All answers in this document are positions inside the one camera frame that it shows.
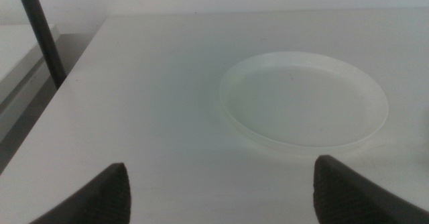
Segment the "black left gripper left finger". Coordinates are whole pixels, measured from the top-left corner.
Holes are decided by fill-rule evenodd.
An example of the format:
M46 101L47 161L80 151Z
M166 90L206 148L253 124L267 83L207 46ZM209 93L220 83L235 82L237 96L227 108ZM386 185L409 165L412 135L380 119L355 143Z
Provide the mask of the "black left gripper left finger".
M131 219L131 187L126 166L114 163L34 223L120 223Z

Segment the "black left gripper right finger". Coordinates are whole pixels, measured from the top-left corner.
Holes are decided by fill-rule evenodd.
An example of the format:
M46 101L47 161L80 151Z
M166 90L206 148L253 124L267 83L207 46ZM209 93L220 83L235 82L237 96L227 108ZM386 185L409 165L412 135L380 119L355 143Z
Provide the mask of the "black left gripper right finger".
M422 223L428 211L405 201L329 155L314 163L313 206L319 223Z

